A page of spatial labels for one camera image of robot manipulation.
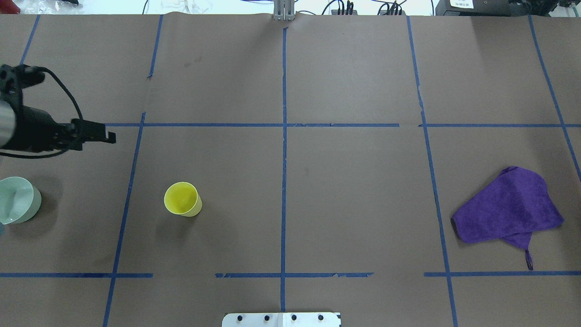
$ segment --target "white bracket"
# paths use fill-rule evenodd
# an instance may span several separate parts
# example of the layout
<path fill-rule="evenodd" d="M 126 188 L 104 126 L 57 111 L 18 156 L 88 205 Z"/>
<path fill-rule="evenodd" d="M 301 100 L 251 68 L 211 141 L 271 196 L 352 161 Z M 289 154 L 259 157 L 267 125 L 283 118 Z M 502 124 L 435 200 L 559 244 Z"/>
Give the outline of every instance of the white bracket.
<path fill-rule="evenodd" d="M 295 20 L 295 0 L 274 0 L 274 20 Z"/>
<path fill-rule="evenodd" d="M 222 327 L 340 327 L 340 317 L 335 312 L 227 314 Z"/>

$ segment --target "purple towel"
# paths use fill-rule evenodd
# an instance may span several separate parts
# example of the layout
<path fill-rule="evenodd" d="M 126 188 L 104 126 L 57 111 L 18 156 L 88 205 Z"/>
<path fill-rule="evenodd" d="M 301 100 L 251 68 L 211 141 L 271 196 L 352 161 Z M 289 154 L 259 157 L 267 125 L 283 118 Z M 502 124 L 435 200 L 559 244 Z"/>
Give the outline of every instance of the purple towel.
<path fill-rule="evenodd" d="M 466 243 L 502 239 L 525 250 L 533 270 L 529 242 L 533 232 L 555 228 L 565 219 L 551 201 L 547 183 L 537 173 L 508 167 L 452 216 Z"/>

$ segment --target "yellow cup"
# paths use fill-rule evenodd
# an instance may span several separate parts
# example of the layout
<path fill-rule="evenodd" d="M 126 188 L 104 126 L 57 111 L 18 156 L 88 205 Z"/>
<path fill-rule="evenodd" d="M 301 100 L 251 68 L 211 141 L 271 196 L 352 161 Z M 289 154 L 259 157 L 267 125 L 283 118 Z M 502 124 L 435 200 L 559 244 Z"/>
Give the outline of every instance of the yellow cup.
<path fill-rule="evenodd" d="M 196 188 L 188 182 L 178 182 L 170 186 L 163 196 L 163 204 L 172 214 L 193 217 L 202 210 L 202 199 Z"/>

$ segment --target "red object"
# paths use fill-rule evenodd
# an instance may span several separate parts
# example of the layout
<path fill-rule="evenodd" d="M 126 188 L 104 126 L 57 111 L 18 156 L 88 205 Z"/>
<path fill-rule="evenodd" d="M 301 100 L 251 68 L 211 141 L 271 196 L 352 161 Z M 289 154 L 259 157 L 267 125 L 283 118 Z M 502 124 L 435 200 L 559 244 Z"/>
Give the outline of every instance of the red object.
<path fill-rule="evenodd" d="M 20 8 L 12 0 L 0 0 L 0 13 L 20 13 Z"/>

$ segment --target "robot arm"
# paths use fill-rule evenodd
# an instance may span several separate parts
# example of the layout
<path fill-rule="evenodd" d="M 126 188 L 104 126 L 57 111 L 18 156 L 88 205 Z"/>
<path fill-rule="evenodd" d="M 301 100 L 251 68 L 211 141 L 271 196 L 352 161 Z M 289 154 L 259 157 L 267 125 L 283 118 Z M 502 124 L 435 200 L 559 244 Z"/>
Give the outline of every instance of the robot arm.
<path fill-rule="evenodd" d="M 46 111 L 23 104 L 23 89 L 40 84 L 45 73 L 51 75 L 69 96 L 78 119 L 56 123 Z M 83 143 L 97 141 L 115 143 L 115 133 L 104 124 L 83 119 L 74 97 L 56 75 L 44 67 L 19 65 L 0 67 L 0 148 L 25 152 L 57 151 L 44 155 L 20 155 L 0 152 L 13 158 L 50 158 L 68 150 L 81 151 Z"/>

